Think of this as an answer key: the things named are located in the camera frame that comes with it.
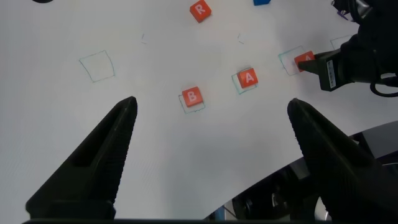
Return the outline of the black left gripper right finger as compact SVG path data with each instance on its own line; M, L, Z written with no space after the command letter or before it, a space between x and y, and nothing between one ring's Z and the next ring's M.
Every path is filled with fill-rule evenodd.
M287 114L315 186L333 221L397 223L397 176L305 101Z

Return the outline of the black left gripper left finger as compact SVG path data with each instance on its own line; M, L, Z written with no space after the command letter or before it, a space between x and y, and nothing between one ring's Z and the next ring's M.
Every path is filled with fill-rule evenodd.
M31 219L112 220L137 100L117 103L27 201Z

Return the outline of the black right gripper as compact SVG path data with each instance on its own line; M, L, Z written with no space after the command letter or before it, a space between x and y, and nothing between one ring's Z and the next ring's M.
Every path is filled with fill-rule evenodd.
M320 88L323 91L334 91L337 88L352 83L345 74L345 66L341 50L333 50L317 54L317 60L298 62L302 71L319 76Z

